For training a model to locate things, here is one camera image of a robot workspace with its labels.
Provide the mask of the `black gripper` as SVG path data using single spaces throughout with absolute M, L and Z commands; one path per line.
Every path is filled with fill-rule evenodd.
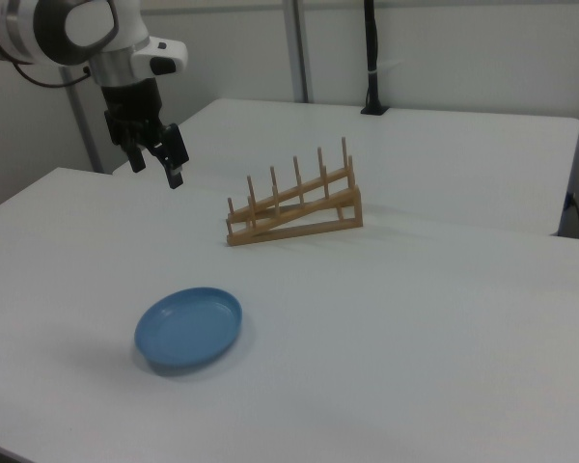
M 152 147 L 150 152 L 163 166 L 168 184 L 176 189 L 183 184 L 182 166 L 189 161 L 179 127 L 163 125 L 159 118 L 162 100 L 156 80 L 147 78 L 121 87 L 102 87 L 107 105 L 105 119 L 110 139 L 123 146 L 133 173 L 146 168 L 138 145 Z

